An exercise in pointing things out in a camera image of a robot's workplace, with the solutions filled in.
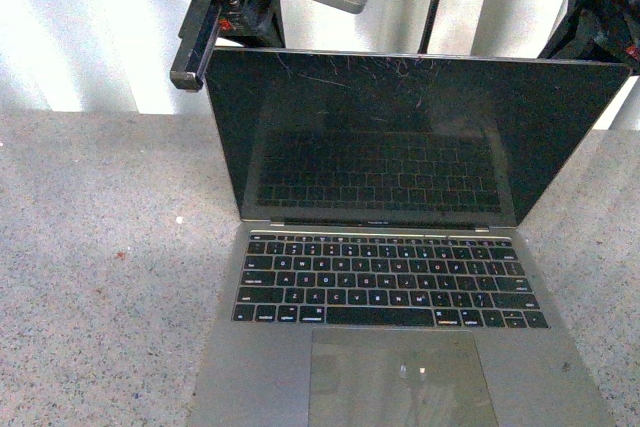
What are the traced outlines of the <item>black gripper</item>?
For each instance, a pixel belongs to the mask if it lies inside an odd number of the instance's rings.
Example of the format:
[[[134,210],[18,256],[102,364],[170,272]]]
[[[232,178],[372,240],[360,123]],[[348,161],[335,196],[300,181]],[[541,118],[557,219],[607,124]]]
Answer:
[[[247,47],[286,45],[280,0],[191,0],[178,37],[170,80],[198,92],[218,38]]]

